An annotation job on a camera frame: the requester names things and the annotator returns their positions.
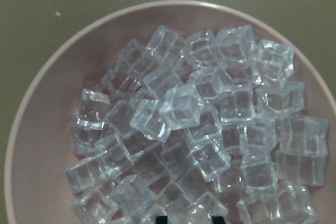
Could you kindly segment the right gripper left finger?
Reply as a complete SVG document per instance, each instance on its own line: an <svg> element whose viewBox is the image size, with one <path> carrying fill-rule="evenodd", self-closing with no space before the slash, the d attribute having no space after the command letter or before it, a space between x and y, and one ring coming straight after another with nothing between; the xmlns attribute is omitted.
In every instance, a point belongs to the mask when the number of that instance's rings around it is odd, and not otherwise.
<svg viewBox="0 0 336 224"><path fill-rule="evenodd" d="M168 224L168 216L157 216L155 224Z"/></svg>

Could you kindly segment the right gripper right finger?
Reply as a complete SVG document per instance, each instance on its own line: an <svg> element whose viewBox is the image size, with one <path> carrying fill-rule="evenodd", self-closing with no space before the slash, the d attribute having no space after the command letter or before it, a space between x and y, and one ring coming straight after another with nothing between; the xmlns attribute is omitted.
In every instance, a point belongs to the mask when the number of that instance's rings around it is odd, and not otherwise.
<svg viewBox="0 0 336 224"><path fill-rule="evenodd" d="M223 224L222 216L211 216L212 224Z"/></svg>

